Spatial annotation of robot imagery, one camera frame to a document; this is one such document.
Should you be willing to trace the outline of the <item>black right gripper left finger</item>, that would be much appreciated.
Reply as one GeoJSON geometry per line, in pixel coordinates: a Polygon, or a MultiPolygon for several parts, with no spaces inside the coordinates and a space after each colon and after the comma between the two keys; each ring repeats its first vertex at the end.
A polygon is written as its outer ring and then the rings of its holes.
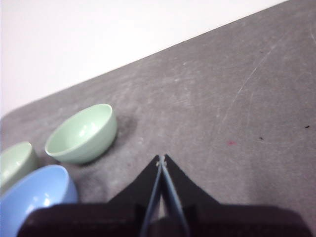
{"type": "Polygon", "coordinates": [[[145,237],[160,195],[160,157],[156,155],[140,174],[107,202],[113,209],[110,237],[145,237]]]}

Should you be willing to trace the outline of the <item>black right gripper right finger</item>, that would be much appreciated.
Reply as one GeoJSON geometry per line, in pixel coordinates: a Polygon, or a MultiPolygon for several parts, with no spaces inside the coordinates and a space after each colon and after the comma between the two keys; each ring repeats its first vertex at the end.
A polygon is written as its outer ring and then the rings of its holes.
{"type": "Polygon", "coordinates": [[[162,195],[168,217],[177,225],[184,237],[195,235],[198,221],[197,207],[220,205],[216,199],[195,184],[167,154],[162,161],[162,195]]]}

